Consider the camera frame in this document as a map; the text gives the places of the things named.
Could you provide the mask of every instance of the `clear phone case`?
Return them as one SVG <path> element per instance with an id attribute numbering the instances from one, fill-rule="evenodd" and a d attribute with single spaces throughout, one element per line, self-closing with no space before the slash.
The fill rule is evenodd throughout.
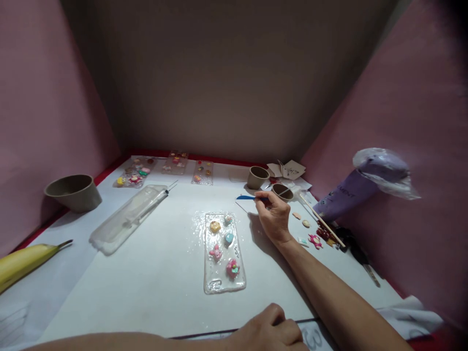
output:
<path id="1" fill-rule="evenodd" d="M 106 256 L 112 255 L 169 194 L 165 185 L 147 185 L 105 220 L 89 242 Z"/>
<path id="2" fill-rule="evenodd" d="M 162 174 L 181 176 L 187 167 L 189 154 L 184 151 L 172 150 L 167 157 L 166 163 L 162 166 Z"/>
<path id="3" fill-rule="evenodd" d="M 113 183 L 114 188 L 141 188 L 146 176 L 151 173 L 157 160 L 153 157 L 132 156 L 132 165 Z"/>
<path id="4" fill-rule="evenodd" d="M 205 214 L 206 294 L 245 289 L 245 268 L 232 213 Z"/>
<path id="5" fill-rule="evenodd" d="M 192 184 L 213 185 L 213 162 L 203 160 L 196 162 Z"/>

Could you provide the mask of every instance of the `brown paper cup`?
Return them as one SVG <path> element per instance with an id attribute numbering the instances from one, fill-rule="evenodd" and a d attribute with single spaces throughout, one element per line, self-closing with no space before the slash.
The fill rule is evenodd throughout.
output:
<path id="1" fill-rule="evenodd" d="M 284 202 L 288 202 L 292 200 L 294 197 L 293 192 L 286 185 L 283 185 L 283 184 L 279 184 L 279 183 L 273 184 L 272 190 Z"/>
<path id="2" fill-rule="evenodd" d="M 76 213 L 94 210 L 101 202 L 90 175 L 70 175 L 47 185 L 44 193 Z"/>
<path id="3" fill-rule="evenodd" d="M 252 190 L 258 190 L 262 187 L 265 179 L 270 178 L 270 174 L 265 168 L 252 166 L 249 172 L 249 178 L 247 179 L 247 188 Z"/>

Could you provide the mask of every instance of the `wooden stick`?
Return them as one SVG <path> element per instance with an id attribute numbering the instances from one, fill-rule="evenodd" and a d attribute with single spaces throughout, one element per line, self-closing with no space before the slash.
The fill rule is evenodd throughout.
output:
<path id="1" fill-rule="evenodd" d="M 304 202 L 306 203 L 306 205 L 312 210 L 313 215 L 314 215 L 315 217 L 317 217 L 318 220 L 319 220 L 320 222 L 322 222 L 322 224 L 325 226 L 325 228 L 327 228 L 328 231 L 329 231 L 329 232 L 333 235 L 333 237 L 336 239 L 336 241 L 338 241 L 338 244 L 340 244 L 340 245 L 343 246 L 343 247 L 346 247 L 346 245 L 343 244 L 343 242 L 340 240 L 340 238 L 336 236 L 335 232 L 328 226 L 327 223 L 325 223 L 325 221 L 322 219 L 322 217 L 320 217 L 320 216 L 317 214 L 317 212 L 315 212 L 315 210 L 314 210 L 314 209 L 312 208 L 312 206 L 306 201 L 306 199 L 302 196 L 302 194 L 299 194 L 299 196 L 301 197 L 301 199 L 304 200 Z"/>

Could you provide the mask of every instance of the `gray wall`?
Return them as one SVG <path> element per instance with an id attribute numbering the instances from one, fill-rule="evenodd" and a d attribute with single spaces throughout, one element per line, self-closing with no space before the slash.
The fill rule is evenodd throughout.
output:
<path id="1" fill-rule="evenodd" d="M 392 0 L 63 1 L 122 148 L 299 158 Z"/>

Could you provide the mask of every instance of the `hand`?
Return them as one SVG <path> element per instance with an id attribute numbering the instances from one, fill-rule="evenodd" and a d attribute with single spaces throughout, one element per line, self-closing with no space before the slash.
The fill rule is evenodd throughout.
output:
<path id="1" fill-rule="evenodd" d="M 273 192 L 256 192 L 255 197 L 260 222 L 273 244 L 283 244 L 291 240 L 293 237 L 288 229 L 291 207 Z M 268 201 L 263 202 L 259 197 L 267 197 Z"/>
<path id="2" fill-rule="evenodd" d="M 223 340 L 226 351 L 308 351 L 296 322 L 285 320 L 277 304 L 269 305 L 245 326 Z"/>

